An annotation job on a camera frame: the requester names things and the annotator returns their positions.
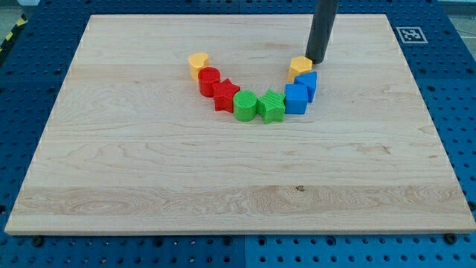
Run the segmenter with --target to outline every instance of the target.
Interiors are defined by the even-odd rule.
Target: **green block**
[[[268,89],[264,96],[258,98],[257,114],[263,117],[265,124],[269,124],[272,121],[283,121],[284,110],[286,109],[284,97],[284,94],[278,94]]]
[[[251,121],[256,115],[256,95],[249,90],[238,91],[233,97],[233,114],[239,121]]]

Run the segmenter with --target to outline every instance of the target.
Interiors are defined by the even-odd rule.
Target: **red cylinder block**
[[[206,67],[199,72],[200,93],[205,97],[213,97],[214,83],[220,83],[220,72],[214,67]]]

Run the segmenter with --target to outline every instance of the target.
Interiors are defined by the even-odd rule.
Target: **red star block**
[[[215,111],[233,112],[233,97],[239,91],[239,86],[227,79],[221,83],[213,84],[212,87]]]

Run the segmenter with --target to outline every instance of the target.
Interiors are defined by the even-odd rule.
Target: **red block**
[[[215,111],[233,112],[233,97],[238,91],[239,86],[233,84],[229,79],[213,84]]]
[[[220,72],[214,67],[206,67],[199,72],[200,93],[205,97],[213,97],[214,83],[220,83]]]

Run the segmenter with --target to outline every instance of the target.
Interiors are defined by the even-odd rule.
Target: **blue block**
[[[315,90],[318,87],[318,73],[316,71],[312,71],[307,74],[298,75],[295,78],[295,84],[302,84],[307,87],[307,101],[311,103],[312,100],[314,100]]]
[[[300,84],[286,85],[286,110],[287,114],[303,115],[307,107],[307,87]]]

